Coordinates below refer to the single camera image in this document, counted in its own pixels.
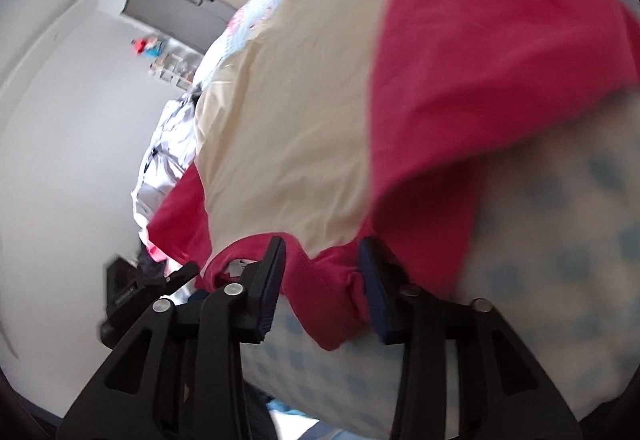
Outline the white wall shelf rack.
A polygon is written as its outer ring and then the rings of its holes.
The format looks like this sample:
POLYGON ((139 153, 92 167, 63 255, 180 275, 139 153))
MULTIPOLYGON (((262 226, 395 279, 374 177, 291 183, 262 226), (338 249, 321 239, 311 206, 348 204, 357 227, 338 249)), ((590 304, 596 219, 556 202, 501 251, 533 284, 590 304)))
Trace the white wall shelf rack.
POLYGON ((196 66, 192 60, 174 53, 165 53, 151 62, 149 73, 180 90, 192 88, 196 66))

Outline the cream and pink shirt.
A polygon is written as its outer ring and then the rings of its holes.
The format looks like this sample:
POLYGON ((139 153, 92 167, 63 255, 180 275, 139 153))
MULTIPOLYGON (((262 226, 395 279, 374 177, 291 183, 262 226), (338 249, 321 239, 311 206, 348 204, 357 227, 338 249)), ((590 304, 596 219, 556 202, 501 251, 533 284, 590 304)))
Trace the cream and pink shirt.
POLYGON ((334 350, 367 326, 357 244, 448 296, 484 160, 639 78, 620 0, 284 0, 217 70, 150 244, 216 289, 274 235, 282 291, 334 350))

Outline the blue checkered floral bedspread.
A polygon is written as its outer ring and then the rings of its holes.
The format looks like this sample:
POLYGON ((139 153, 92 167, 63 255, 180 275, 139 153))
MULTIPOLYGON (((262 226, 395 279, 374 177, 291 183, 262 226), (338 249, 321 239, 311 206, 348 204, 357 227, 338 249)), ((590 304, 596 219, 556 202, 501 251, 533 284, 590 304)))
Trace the blue checkered floral bedspread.
MULTIPOLYGON (((249 0, 196 77, 219 67, 284 0, 249 0)), ((638 0, 620 0, 639 23, 638 0)), ((495 304, 570 410, 618 397, 639 363, 639 78, 588 111, 488 153, 454 291, 495 304)), ((242 350, 250 384, 310 416, 372 439, 392 428, 400 347, 369 321, 334 350, 303 329, 282 286, 273 330, 242 350)))

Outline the red blue plush toy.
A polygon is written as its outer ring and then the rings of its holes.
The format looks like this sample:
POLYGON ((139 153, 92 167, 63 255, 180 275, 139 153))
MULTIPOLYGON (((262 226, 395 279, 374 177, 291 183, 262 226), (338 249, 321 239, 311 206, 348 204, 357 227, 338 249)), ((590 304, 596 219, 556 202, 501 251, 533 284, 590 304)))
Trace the red blue plush toy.
POLYGON ((145 36, 144 38, 134 39, 131 46, 137 55, 147 55, 158 57, 163 54, 166 40, 158 36, 145 36))

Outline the white garment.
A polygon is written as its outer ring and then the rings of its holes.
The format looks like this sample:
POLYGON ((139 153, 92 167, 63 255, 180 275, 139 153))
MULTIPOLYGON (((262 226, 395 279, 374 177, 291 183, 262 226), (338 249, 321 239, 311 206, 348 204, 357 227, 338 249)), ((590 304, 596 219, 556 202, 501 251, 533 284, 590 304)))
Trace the white garment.
POLYGON ((130 193, 134 222, 144 230, 168 193, 195 157, 195 108, 202 89, 197 85, 164 107, 143 154, 137 183, 130 193))

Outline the grey door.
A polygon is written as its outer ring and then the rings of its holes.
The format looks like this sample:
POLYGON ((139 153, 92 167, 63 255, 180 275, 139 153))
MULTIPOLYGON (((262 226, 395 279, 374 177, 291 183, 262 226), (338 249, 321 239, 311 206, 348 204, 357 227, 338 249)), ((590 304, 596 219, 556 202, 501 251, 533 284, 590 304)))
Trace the grey door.
POLYGON ((126 0, 122 14, 204 54, 235 9, 221 0, 126 0))

